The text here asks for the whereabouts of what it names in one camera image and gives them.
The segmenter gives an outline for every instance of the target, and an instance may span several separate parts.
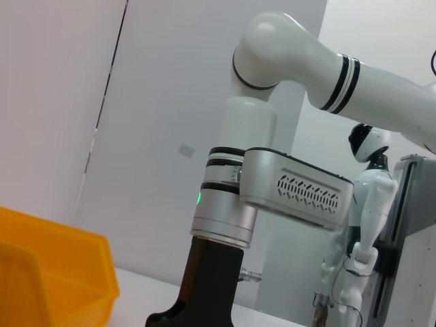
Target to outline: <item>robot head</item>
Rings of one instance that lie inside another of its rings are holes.
[[[390,131],[365,124],[356,125],[348,137],[358,162],[367,162],[374,153],[383,153],[392,143]]]

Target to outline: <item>white wall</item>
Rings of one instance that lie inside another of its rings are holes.
[[[436,50],[435,12],[433,0],[330,0],[320,41],[337,53],[428,84],[436,80],[430,69]],[[321,112],[305,99],[292,155],[354,180],[366,167],[354,160],[349,149],[347,137],[356,123]],[[387,152],[391,170],[410,153],[434,157],[395,134]],[[258,309],[309,324],[327,237],[326,232],[282,221],[264,269],[265,280],[275,283],[269,283],[267,290],[261,285]],[[296,247],[298,240],[306,240],[307,248]],[[335,315],[329,326],[337,326]]]
[[[71,221],[125,0],[0,3],[0,205]]]
[[[326,1],[131,0],[77,211],[77,224],[108,236],[116,265],[181,282],[208,152],[232,94],[231,59],[249,20],[282,10],[318,33]],[[276,149],[289,151],[305,91],[287,83],[271,99]],[[192,158],[178,153],[186,144]],[[262,271],[273,216],[258,215],[244,265]],[[236,301],[253,307],[258,285]]]

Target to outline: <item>white table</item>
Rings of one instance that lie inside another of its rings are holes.
[[[147,317],[169,309],[177,299],[179,287],[116,269],[121,296],[115,302],[109,327],[144,327]],[[265,313],[234,305],[235,327],[302,327]]]

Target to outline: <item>ventilation grille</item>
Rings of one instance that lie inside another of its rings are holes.
[[[277,181],[277,191],[281,197],[314,209],[334,214],[339,205],[339,192],[312,183],[307,179],[284,174]]]

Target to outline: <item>yellow plastic bin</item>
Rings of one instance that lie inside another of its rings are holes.
[[[105,237],[0,207],[0,326],[105,326],[120,295]]]

